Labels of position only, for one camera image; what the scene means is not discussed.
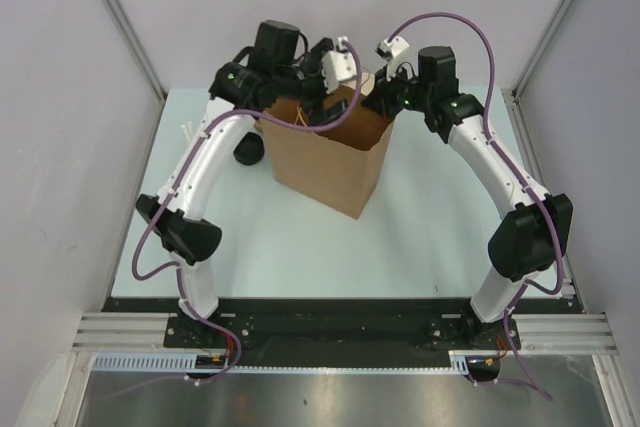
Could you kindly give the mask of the brown paper bag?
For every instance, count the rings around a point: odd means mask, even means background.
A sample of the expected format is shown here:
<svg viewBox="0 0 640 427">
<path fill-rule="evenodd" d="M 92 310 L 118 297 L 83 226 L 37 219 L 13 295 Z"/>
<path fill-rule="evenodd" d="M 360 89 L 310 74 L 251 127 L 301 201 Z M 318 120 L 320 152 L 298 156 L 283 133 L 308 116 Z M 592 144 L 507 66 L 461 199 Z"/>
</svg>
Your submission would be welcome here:
<svg viewBox="0 0 640 427">
<path fill-rule="evenodd" d="M 359 219 L 375 191 L 394 122 L 357 103 L 339 126 L 321 133 L 259 122 L 274 178 Z"/>
</svg>

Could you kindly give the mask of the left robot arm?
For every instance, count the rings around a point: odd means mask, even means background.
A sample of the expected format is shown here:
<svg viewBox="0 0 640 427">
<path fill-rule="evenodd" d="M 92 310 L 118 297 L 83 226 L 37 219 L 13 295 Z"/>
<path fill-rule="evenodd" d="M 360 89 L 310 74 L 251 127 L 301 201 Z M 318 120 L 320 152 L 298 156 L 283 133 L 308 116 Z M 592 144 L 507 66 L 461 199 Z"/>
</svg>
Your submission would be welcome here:
<svg viewBox="0 0 640 427">
<path fill-rule="evenodd" d="M 254 43 L 217 70 L 199 128 L 169 180 L 156 194 L 138 197 L 135 208 L 147 224 L 141 238 L 156 234 L 170 254 L 178 305 L 190 317 L 185 332 L 197 345 L 210 346 L 221 334 L 211 316 L 219 298 L 209 260 L 222 231 L 204 214 L 222 167 L 258 119 L 311 133 L 339 126 L 355 103 L 340 100 L 326 108 L 324 101 L 361 74 L 347 37 L 310 45 L 296 26 L 261 22 Z"/>
</svg>

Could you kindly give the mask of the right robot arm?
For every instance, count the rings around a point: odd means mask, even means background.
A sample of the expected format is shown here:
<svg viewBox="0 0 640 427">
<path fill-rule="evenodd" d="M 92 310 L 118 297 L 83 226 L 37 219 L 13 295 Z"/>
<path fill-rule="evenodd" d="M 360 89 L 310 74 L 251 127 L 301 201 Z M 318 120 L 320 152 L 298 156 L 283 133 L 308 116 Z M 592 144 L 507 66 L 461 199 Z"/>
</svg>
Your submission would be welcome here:
<svg viewBox="0 0 640 427">
<path fill-rule="evenodd" d="M 564 194 L 553 195 L 518 163 L 492 127 L 487 108 L 463 94 L 451 48 L 432 46 L 418 53 L 411 72 L 409 44 L 401 37 L 383 40 L 377 48 L 385 60 L 375 74 L 363 106 L 394 119 L 400 112 L 420 112 L 430 132 L 437 134 L 472 169 L 489 193 L 501 223 L 488 242 L 491 269 L 464 307 L 454 338 L 484 348 L 508 330 L 508 317 L 536 277 L 553 268 L 563 286 L 563 257 L 573 206 Z"/>
</svg>

